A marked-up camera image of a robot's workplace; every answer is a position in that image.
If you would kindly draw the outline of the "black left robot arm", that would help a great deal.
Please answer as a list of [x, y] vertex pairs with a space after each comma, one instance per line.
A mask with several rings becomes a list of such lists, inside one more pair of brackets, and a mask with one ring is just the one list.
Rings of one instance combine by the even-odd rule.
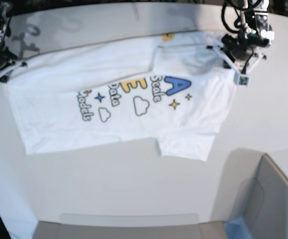
[[[231, 6], [237, 14], [235, 29], [225, 19], [225, 12]], [[275, 38], [269, 22], [268, 0], [225, 0], [221, 9], [221, 21], [229, 32], [222, 38], [224, 52], [235, 63], [241, 63], [241, 74], [246, 74], [251, 58], [258, 57], [259, 48], [268, 48]]]

